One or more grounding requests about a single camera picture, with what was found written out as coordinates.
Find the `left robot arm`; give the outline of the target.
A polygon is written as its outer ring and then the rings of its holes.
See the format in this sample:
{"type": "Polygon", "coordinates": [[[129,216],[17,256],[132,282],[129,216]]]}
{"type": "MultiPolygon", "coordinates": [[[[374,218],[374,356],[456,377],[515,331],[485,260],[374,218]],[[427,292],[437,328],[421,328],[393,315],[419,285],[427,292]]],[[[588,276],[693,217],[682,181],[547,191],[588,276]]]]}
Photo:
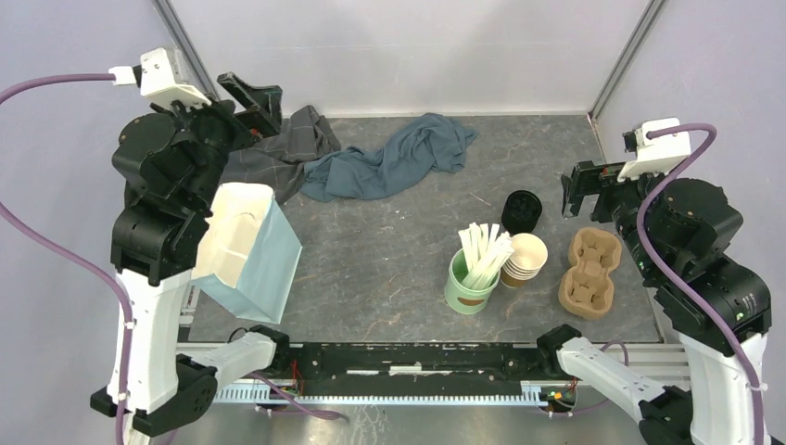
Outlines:
{"type": "Polygon", "coordinates": [[[280,133],[283,91],[227,72],[218,81],[230,98],[220,100],[140,66],[113,75],[136,85],[152,110],[122,129],[111,159],[126,183],[110,242],[123,295],[119,346],[114,374],[90,404],[109,417],[130,415],[124,439],[152,439],[194,423],[235,380],[290,368],[288,336],[263,325],[204,354],[177,350],[180,310],[223,171],[231,153],[280,133]]]}

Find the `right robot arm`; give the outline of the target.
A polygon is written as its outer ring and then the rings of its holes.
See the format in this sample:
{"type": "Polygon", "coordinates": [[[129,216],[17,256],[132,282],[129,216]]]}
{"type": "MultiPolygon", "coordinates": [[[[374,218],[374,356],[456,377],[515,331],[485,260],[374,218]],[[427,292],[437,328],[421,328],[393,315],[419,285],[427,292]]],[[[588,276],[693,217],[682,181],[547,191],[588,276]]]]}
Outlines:
{"type": "Polygon", "coordinates": [[[691,387],[636,375],[561,325],[537,341],[535,364],[548,378],[574,376],[627,413],[649,444],[769,444],[761,377],[771,294],[726,254],[742,225],[723,190],[708,182],[645,173],[619,180],[620,164],[579,162],[561,178],[562,211],[612,223],[678,334],[691,387]]]}

